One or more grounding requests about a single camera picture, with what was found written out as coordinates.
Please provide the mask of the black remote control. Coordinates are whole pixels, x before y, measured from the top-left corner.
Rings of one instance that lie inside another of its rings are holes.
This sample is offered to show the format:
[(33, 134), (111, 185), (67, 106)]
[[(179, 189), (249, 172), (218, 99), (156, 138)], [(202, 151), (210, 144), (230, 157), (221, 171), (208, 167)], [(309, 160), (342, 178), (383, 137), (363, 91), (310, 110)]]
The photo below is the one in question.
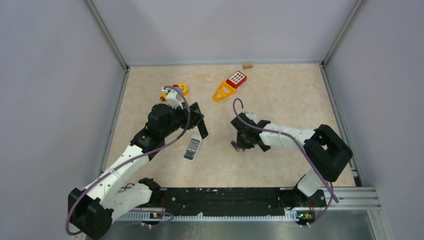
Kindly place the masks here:
[(209, 135), (208, 129), (205, 124), (205, 120), (204, 119), (200, 120), (196, 126), (198, 128), (199, 135), (201, 136), (201, 138), (205, 139)]

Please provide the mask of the blue battery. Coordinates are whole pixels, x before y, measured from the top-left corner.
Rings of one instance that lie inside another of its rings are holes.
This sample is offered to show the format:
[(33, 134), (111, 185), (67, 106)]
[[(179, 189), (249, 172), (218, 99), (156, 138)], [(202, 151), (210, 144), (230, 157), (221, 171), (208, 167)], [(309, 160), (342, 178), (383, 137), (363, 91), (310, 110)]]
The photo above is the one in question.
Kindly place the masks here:
[(231, 141), (230, 144), (234, 148), (235, 151), (237, 151), (237, 152), (239, 151), (239, 148), (237, 147), (237, 144), (236, 144), (235, 141)]

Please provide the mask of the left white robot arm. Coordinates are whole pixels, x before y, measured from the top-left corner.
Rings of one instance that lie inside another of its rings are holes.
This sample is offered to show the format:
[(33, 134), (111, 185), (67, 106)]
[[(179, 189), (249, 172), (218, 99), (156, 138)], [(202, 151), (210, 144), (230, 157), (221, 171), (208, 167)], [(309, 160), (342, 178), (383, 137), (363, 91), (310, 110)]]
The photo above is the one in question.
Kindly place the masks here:
[(178, 141), (187, 130), (197, 127), (201, 138), (208, 136), (199, 104), (172, 107), (158, 103), (151, 108), (145, 126), (133, 137), (120, 157), (96, 180), (68, 195), (65, 231), (70, 236), (84, 233), (101, 239), (121, 216), (139, 205), (154, 207), (160, 202), (159, 185), (143, 178), (120, 191), (129, 178), (164, 148)]

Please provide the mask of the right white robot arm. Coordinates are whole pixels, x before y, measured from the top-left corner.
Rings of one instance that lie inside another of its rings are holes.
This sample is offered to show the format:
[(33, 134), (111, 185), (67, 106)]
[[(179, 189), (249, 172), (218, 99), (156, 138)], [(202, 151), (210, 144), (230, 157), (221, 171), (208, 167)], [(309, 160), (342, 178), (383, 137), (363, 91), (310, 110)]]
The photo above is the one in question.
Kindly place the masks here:
[(293, 128), (269, 120), (255, 122), (255, 114), (242, 112), (230, 123), (237, 131), (236, 146), (247, 150), (255, 146), (266, 152), (271, 147), (300, 151), (311, 169), (295, 186), (293, 200), (307, 206), (321, 187), (330, 188), (353, 157), (353, 151), (328, 125), (315, 129)]

